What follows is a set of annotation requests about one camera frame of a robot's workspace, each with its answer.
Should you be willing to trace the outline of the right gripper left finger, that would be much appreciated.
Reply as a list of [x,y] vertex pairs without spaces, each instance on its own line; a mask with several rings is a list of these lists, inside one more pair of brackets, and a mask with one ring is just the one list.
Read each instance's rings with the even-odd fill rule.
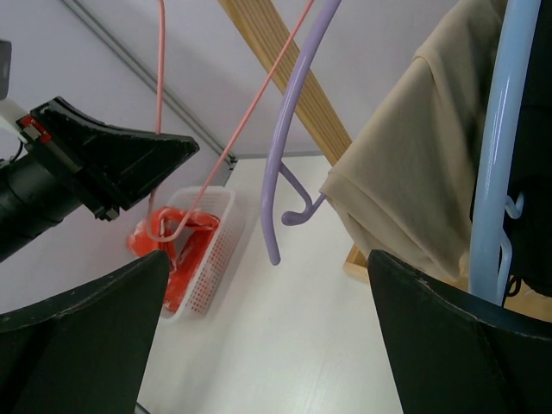
[[132,413],[165,296],[156,250],[1,316],[3,413]]

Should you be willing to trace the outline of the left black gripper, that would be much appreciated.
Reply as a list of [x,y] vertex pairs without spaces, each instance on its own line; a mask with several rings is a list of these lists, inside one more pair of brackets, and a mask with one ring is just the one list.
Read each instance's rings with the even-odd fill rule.
[[199,151],[187,135],[121,129],[55,97],[16,120],[30,152],[96,218],[129,210]]

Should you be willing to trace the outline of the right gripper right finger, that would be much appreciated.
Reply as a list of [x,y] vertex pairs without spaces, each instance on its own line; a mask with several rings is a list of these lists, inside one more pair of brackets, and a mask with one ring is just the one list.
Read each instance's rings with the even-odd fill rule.
[[367,272],[405,413],[549,413],[551,325],[383,250]]

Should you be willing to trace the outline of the red white patterned trousers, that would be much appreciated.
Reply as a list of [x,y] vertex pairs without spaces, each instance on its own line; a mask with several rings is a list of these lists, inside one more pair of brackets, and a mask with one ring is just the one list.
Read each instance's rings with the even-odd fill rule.
[[147,235],[146,222],[138,222],[127,238],[127,246],[135,256],[142,257],[154,250],[165,251],[171,261],[164,307],[176,312],[182,304],[207,248],[219,227],[220,220],[207,212],[194,211],[184,230],[173,241],[159,242]]

